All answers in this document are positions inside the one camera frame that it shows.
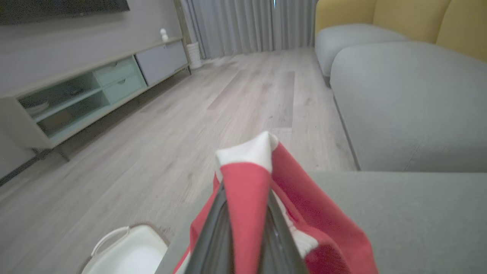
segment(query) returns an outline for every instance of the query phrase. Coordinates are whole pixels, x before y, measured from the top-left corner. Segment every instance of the sofa cushion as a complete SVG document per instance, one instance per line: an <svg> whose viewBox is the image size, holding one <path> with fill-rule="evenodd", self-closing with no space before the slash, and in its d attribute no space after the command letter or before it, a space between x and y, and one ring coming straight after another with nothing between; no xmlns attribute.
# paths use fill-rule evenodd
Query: sofa cushion
<svg viewBox="0 0 487 274"><path fill-rule="evenodd" d="M370 24L348 24L321 30L316 36L315 51L324 76L329 77L335 56L348 46L406 41L408 38L397 32Z"/></svg>
<svg viewBox="0 0 487 274"><path fill-rule="evenodd" d="M379 273L485 273L487 174L309 175L363 229Z"/></svg>
<svg viewBox="0 0 487 274"><path fill-rule="evenodd" d="M343 49L331 74L362 170L487 171L487 63L392 42Z"/></svg>

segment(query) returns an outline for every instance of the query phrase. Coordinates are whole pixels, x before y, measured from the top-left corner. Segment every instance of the yellow sofa back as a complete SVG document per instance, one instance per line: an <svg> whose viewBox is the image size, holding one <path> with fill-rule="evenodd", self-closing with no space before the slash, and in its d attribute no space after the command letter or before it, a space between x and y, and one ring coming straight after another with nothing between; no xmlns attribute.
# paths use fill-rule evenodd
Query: yellow sofa back
<svg viewBox="0 0 487 274"><path fill-rule="evenodd" d="M435 43L450 0L377 0L374 25Z"/></svg>
<svg viewBox="0 0 487 274"><path fill-rule="evenodd" d="M375 24L487 62L487 0L319 0L316 34L336 25Z"/></svg>
<svg viewBox="0 0 487 274"><path fill-rule="evenodd" d="M487 62L487 0L451 0L436 44Z"/></svg>

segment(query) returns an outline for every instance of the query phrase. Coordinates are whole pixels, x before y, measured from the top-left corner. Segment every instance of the white basket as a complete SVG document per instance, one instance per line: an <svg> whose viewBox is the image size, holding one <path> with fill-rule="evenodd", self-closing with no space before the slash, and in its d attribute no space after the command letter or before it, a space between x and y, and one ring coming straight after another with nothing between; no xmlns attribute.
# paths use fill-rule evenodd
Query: white basket
<svg viewBox="0 0 487 274"><path fill-rule="evenodd" d="M99 251L117 235L123 236ZM154 274L167 250L168 245L152 227L121 227L101 238L81 274Z"/></svg>
<svg viewBox="0 0 487 274"><path fill-rule="evenodd" d="M191 69L197 69L202 66L201 64L201 56L200 56L200 47L198 42L186 45L187 51L189 53L189 59L191 64L189 67Z"/></svg>

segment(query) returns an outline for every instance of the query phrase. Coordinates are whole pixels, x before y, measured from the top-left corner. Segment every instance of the yellow cushion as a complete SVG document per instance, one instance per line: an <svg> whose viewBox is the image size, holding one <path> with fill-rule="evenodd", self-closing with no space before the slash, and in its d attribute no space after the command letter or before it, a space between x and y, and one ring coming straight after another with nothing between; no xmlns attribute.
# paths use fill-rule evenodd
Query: yellow cushion
<svg viewBox="0 0 487 274"><path fill-rule="evenodd" d="M377 0L374 24L435 43L450 0Z"/></svg>
<svg viewBox="0 0 487 274"><path fill-rule="evenodd" d="M487 0L452 0L436 44L487 62Z"/></svg>

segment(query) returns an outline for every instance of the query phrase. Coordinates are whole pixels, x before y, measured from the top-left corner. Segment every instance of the red towel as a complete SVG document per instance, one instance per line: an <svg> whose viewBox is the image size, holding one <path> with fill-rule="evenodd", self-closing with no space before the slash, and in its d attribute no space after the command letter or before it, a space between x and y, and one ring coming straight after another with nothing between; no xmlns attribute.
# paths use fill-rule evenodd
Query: red towel
<svg viewBox="0 0 487 274"><path fill-rule="evenodd" d="M174 273L184 273L222 179L236 274L256 273L269 189L310 273L378 273L364 232L312 181L274 135L263 132L247 143L218 150L216 156L220 168L213 179L213 194L191 224L190 245Z"/></svg>

